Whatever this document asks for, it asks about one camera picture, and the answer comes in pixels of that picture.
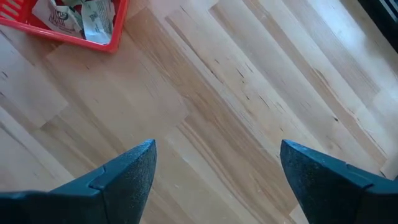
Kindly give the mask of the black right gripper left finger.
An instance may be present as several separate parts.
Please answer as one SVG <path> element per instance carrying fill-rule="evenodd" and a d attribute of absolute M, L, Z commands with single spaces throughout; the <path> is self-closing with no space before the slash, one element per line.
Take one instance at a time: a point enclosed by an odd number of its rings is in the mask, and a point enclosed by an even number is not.
<path fill-rule="evenodd" d="M 49 192 L 0 192 L 0 224 L 139 224 L 156 162 L 149 139 Z"/>

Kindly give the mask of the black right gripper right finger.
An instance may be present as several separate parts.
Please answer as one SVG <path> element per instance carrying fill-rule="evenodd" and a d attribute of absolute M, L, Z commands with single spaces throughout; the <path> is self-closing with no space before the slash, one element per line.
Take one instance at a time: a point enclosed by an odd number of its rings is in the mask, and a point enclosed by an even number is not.
<path fill-rule="evenodd" d="M 398 181 L 286 139 L 280 160 L 309 224 L 398 224 Z"/>

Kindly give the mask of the green white sweetener packet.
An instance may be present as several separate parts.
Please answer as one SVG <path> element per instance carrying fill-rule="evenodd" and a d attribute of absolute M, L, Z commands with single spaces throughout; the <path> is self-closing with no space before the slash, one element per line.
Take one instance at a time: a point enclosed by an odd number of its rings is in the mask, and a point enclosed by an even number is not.
<path fill-rule="evenodd" d="M 109 44 L 116 14 L 114 3 L 111 0 L 89 0 L 81 6 L 85 39 L 97 44 Z"/>
<path fill-rule="evenodd" d="M 38 0 L 32 13 L 52 31 L 84 38 L 82 18 L 72 7 L 57 5 L 55 0 Z"/>

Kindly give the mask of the red plastic basket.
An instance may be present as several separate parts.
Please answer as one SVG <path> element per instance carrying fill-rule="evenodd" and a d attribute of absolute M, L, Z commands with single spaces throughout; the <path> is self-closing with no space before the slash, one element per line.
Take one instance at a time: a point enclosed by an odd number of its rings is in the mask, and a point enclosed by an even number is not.
<path fill-rule="evenodd" d="M 113 53 L 118 49 L 129 0 L 112 0 L 116 15 L 113 19 L 114 31 L 108 44 L 97 44 L 50 30 L 32 14 L 36 2 L 37 0 L 0 0 L 0 25 L 102 52 Z"/>

